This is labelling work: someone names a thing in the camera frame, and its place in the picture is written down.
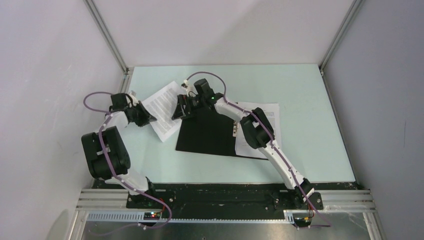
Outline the white text-printed paper sheet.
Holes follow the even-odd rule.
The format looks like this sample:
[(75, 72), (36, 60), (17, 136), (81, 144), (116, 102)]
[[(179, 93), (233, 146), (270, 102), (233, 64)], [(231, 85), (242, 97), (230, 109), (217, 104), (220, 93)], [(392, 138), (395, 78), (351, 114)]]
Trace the white text-printed paper sheet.
[(183, 94), (183, 88), (172, 81), (142, 101), (145, 109), (156, 118), (156, 121), (150, 124), (162, 142), (169, 139), (181, 127), (181, 119), (172, 120), (177, 106), (177, 97), (180, 94)]

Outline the red and black folder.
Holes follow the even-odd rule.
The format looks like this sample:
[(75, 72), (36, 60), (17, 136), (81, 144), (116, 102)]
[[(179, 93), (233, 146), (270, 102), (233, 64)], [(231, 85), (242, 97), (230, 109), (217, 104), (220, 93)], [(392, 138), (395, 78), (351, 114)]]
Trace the red and black folder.
[(257, 149), (245, 141), (239, 124), (237, 137), (233, 137), (231, 118), (209, 109), (199, 109), (194, 117), (184, 119), (179, 130), (176, 151), (265, 160)]

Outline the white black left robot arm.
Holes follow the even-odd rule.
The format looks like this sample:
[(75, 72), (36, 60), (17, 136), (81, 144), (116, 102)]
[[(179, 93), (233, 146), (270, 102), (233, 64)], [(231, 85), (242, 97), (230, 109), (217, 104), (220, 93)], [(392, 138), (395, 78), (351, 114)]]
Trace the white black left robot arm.
[(156, 120), (139, 101), (121, 110), (106, 113), (97, 131), (81, 137), (91, 176), (104, 180), (107, 184), (120, 185), (130, 195), (139, 195), (138, 201), (145, 208), (154, 207), (158, 195), (150, 190), (152, 183), (148, 177), (131, 169), (130, 154), (120, 132), (131, 123), (144, 127)]

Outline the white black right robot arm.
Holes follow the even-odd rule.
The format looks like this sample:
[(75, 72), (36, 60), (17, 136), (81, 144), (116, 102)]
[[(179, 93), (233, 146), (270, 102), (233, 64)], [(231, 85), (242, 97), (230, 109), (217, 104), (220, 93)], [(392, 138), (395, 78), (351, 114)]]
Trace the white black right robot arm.
[(296, 170), (283, 153), (275, 140), (273, 128), (261, 108), (247, 110), (227, 100), (221, 93), (211, 97), (179, 94), (171, 119), (193, 117), (197, 110), (206, 107), (240, 124), (248, 145), (269, 160), (282, 177), (285, 186), (292, 191), (290, 202), (295, 208), (303, 209), (310, 203), (311, 195), (315, 192), (313, 184)]

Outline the metal folder clip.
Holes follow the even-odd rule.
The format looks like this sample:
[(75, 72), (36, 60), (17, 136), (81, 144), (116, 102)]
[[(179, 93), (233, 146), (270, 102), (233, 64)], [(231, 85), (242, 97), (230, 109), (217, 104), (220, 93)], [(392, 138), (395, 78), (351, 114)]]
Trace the metal folder clip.
[(238, 135), (238, 129), (239, 129), (239, 123), (237, 121), (234, 121), (233, 122), (233, 127), (232, 127), (232, 136), (234, 138), (236, 138), (237, 135)]

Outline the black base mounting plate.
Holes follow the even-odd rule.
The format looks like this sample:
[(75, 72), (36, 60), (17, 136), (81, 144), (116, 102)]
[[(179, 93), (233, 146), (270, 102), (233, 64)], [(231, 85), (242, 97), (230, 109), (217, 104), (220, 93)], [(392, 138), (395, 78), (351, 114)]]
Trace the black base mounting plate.
[(309, 208), (283, 183), (154, 183), (148, 194), (165, 202), (174, 220), (277, 220), (284, 210)]

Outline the left controller board with leds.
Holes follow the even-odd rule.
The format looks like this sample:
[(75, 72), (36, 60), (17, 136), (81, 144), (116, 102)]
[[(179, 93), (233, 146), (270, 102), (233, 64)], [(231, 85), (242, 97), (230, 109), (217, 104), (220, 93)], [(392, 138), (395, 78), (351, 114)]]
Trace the left controller board with leds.
[(161, 217), (162, 217), (161, 212), (148, 211), (148, 212), (145, 212), (143, 214), (143, 220), (145, 220), (145, 221), (147, 221), (147, 220), (160, 220)]

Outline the right controller board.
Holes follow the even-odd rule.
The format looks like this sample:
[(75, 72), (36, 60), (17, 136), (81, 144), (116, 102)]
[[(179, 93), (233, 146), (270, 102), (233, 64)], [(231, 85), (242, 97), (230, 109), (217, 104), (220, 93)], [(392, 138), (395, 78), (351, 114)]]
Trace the right controller board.
[(310, 228), (312, 221), (308, 217), (295, 217), (293, 225), (296, 228)]

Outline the left aluminium corner post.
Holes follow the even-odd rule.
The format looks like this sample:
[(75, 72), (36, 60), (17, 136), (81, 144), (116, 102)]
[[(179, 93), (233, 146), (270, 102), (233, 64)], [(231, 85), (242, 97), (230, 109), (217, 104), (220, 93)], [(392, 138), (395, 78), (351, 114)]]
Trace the left aluminium corner post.
[(94, 20), (94, 23), (96, 24), (100, 34), (102, 35), (106, 45), (110, 49), (112, 56), (116, 60), (120, 70), (123, 72), (124, 75), (126, 75), (129, 71), (129, 67), (124, 61), (124, 58), (122, 57), (122, 54), (120, 53), (118, 46), (116, 45), (112, 34), (110, 33), (106, 22), (104, 21), (102, 14), (100, 13), (96, 3), (94, 0), (84, 0), (83, 1), (88, 9), (88, 12), (90, 13), (91, 17)]

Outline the aluminium corner post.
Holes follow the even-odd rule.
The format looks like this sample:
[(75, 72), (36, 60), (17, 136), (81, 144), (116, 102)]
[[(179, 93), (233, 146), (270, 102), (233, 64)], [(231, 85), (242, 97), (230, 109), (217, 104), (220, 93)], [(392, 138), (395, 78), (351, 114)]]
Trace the aluminium corner post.
[(328, 63), (332, 59), (334, 53), (336, 52), (337, 48), (341, 44), (343, 38), (347, 34), (350, 26), (354, 22), (355, 18), (357, 17), (360, 9), (362, 8), (363, 4), (365, 3), (365, 0), (354, 0), (345, 17), (343, 18), (333, 40), (331, 41), (330, 46), (328, 47), (322, 61), (319, 64), (319, 70), (321, 72), (321, 75), (323, 76), (325, 73), (325, 69), (327, 68)]
[(124, 61), (124, 58), (122, 57), (122, 54), (120, 53), (118, 46), (116, 45), (112, 34), (110, 33), (106, 22), (104, 21), (102, 14), (100, 13), (96, 3), (94, 0), (84, 0), (83, 1), (88, 9), (88, 12), (90, 13), (91, 17), (94, 20), (94, 23), (96, 24), (100, 34), (102, 35), (106, 45), (110, 49), (112, 56), (116, 60), (120, 70), (123, 72), (124, 75), (126, 75), (129, 71), (129, 67)]

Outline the aluminium front frame rail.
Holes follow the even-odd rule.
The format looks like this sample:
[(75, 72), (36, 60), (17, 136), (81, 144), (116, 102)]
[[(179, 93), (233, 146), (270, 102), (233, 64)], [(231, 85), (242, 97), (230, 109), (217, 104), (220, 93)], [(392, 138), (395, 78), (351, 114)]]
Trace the aluminium front frame rail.
[(369, 190), (321, 187), (302, 206), (278, 184), (159, 184), (154, 195), (82, 190), (67, 239), (386, 239)]

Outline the right aluminium corner post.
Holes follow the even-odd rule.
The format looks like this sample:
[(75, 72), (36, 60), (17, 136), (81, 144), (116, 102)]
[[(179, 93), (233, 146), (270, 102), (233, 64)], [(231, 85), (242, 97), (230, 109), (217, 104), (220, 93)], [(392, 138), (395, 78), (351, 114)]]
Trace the right aluminium corner post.
[(332, 59), (334, 53), (336, 52), (337, 48), (341, 44), (343, 38), (347, 34), (350, 26), (354, 22), (355, 18), (357, 17), (360, 9), (362, 8), (363, 4), (365, 3), (365, 0), (354, 0), (345, 17), (343, 18), (333, 40), (331, 41), (330, 46), (328, 47), (322, 61), (319, 64), (319, 70), (321, 72), (321, 75), (323, 76), (325, 73), (325, 69), (327, 68), (328, 63)]

